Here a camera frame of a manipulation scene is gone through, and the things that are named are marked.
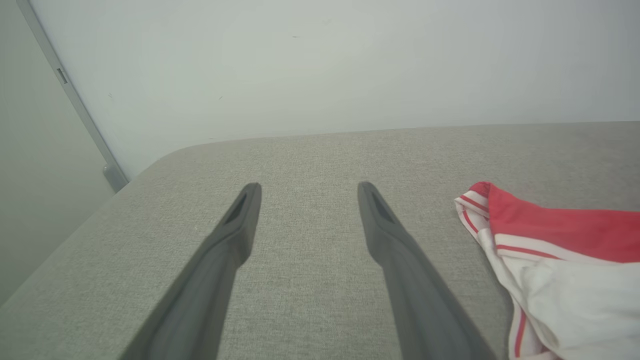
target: white wall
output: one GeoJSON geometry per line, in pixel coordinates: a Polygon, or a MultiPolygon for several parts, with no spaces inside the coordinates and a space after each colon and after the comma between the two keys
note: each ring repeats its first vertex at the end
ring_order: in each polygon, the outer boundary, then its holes
{"type": "Polygon", "coordinates": [[[640,1],[33,3],[129,177],[196,143],[640,111],[640,1]]]}
{"type": "Polygon", "coordinates": [[[15,0],[0,0],[0,305],[113,195],[15,0]]]}

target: gray cushion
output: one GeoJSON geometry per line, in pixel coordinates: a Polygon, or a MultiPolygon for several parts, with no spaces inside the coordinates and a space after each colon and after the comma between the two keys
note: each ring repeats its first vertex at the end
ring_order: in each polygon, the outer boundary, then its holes
{"type": "Polygon", "coordinates": [[[640,210],[640,123],[469,126],[212,143],[165,156],[0,309],[3,359],[116,359],[238,191],[262,184],[219,359],[399,359],[356,185],[374,183],[499,357],[511,304],[453,198],[640,210]]]}

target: metal strip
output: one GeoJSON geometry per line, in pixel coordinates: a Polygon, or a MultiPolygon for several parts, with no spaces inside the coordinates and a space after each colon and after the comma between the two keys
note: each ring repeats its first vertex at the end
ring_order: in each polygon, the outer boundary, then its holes
{"type": "Polygon", "coordinates": [[[102,157],[107,162],[107,165],[104,167],[103,171],[104,176],[106,177],[107,181],[109,181],[109,184],[111,185],[113,191],[120,191],[120,189],[122,189],[127,183],[129,183],[127,176],[125,176],[124,172],[120,168],[120,165],[118,165],[118,162],[113,157],[113,154],[111,153],[111,150],[109,150],[107,143],[104,142],[100,131],[95,126],[91,115],[89,115],[89,112],[84,107],[84,104],[80,99],[78,92],[76,92],[76,89],[71,83],[69,76],[65,72],[65,68],[62,66],[62,63],[60,62],[56,51],[51,45],[47,34],[44,32],[44,29],[42,28],[42,25],[40,24],[36,13],[33,11],[31,2],[29,0],[17,0],[16,2],[20,10],[22,11],[24,19],[27,20],[27,24],[31,28],[33,36],[35,36],[36,41],[40,45],[44,56],[47,58],[49,65],[51,65],[51,69],[56,73],[62,89],[64,89],[67,97],[69,98],[69,101],[71,101],[71,105],[73,105],[74,109],[76,109],[76,113],[78,114],[78,116],[80,116],[80,120],[82,120],[84,127],[89,132],[89,135],[93,139],[93,142],[95,142],[95,145],[98,147],[98,150],[102,154],[102,157]]]}

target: clothing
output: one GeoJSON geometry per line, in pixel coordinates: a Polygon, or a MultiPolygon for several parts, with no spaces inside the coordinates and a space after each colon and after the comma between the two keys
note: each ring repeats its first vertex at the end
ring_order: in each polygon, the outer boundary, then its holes
{"type": "Polygon", "coordinates": [[[510,359],[637,359],[640,213],[546,209],[491,183],[455,200],[513,300],[510,359]]]}

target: white panel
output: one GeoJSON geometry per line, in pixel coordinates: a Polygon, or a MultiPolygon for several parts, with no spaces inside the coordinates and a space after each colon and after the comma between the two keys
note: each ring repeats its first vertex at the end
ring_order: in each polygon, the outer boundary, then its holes
{"type": "Polygon", "coordinates": [[[212,141],[636,120],[639,5],[33,0],[130,178],[212,141]]]}

